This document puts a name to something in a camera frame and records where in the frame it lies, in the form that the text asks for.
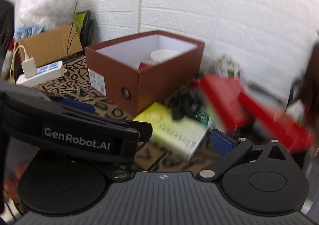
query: white brick wall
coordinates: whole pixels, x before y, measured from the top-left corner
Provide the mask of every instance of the white brick wall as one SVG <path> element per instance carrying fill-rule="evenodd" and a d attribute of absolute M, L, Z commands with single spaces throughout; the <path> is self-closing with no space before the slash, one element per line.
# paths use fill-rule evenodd
<path fill-rule="evenodd" d="M 142 0 L 141 31 L 158 28 L 204 40 L 204 70 L 227 53 L 244 78 L 287 97 L 317 39 L 319 0 Z"/>

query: silver bolt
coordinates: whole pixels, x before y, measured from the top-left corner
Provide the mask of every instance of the silver bolt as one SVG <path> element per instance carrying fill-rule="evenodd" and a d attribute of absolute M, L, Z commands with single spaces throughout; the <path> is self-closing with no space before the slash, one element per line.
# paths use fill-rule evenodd
<path fill-rule="evenodd" d="M 215 176 L 215 172 L 212 170 L 202 170 L 199 172 L 199 175 L 203 178 L 211 178 Z"/>
<path fill-rule="evenodd" d="M 127 177 L 127 172 L 125 172 L 124 170 L 116 170 L 112 173 L 112 176 L 118 179 L 125 178 Z"/>

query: brown shoebox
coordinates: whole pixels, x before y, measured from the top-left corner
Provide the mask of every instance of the brown shoebox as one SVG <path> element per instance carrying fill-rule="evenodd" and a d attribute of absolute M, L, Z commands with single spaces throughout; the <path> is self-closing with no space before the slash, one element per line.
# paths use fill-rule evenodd
<path fill-rule="evenodd" d="M 53 63 L 66 57 L 71 27 L 72 25 L 65 25 L 60 28 L 48 30 L 28 38 L 20 39 L 18 44 L 26 48 L 28 56 L 34 58 L 37 67 Z M 75 32 L 76 27 L 73 25 L 69 39 L 69 56 L 82 51 L 79 35 L 75 34 Z M 23 61 L 24 51 L 19 49 L 19 54 Z"/>
<path fill-rule="evenodd" d="M 85 48 L 90 81 L 92 84 L 92 78 L 96 79 L 95 73 L 98 78 L 104 78 L 104 95 L 136 116 L 153 102 L 166 99 L 198 74 L 204 45 L 202 41 L 160 30 L 91 45 Z M 153 61 L 150 55 L 157 49 L 182 53 L 163 63 L 139 69 L 141 62 Z"/>

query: open box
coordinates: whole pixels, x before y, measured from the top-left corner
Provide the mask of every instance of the open box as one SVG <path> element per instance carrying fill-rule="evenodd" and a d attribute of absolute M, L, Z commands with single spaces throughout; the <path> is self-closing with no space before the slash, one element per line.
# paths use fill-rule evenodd
<path fill-rule="evenodd" d="M 205 43 L 165 31 L 125 36 L 85 48 L 91 85 L 132 116 L 166 99 L 198 74 Z M 153 63 L 158 49 L 180 54 Z M 141 62 L 152 64 L 139 69 Z"/>

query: table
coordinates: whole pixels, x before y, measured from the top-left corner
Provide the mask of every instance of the table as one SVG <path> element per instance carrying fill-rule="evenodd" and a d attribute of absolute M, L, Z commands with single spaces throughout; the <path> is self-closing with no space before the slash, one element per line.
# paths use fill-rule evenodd
<path fill-rule="evenodd" d="M 38 85 L 36 89 L 94 105 L 96 113 L 100 116 L 132 120 L 132 116 L 90 86 L 85 56 L 68 63 L 67 69 L 63 77 Z M 130 173 L 192 171 L 196 174 L 219 157 L 220 155 L 209 145 L 208 136 L 189 162 L 152 142 L 147 142 L 139 143 L 134 163 L 122 167 Z"/>

